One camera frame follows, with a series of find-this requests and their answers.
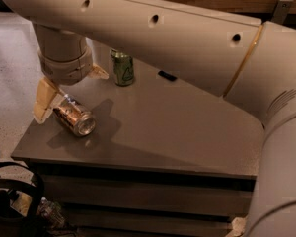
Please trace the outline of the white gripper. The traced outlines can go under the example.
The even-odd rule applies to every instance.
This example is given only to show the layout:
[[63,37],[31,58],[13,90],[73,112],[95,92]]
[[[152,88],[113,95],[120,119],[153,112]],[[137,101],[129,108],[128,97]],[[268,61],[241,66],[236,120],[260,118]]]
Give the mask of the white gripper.
[[38,82],[33,115],[37,123],[43,124],[62,99],[62,92],[55,84],[74,85],[87,75],[102,80],[108,80],[110,76],[102,67],[93,64],[85,37],[39,24],[33,24],[33,27],[41,70],[47,77]]

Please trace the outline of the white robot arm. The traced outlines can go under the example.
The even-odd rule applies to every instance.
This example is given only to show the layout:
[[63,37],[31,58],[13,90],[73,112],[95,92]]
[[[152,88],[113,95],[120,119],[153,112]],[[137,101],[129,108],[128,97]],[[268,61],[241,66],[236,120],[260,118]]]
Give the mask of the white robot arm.
[[35,116],[57,88],[92,72],[96,40],[239,107],[265,127],[244,237],[296,237],[296,30],[163,0],[3,0],[31,21],[46,82]]

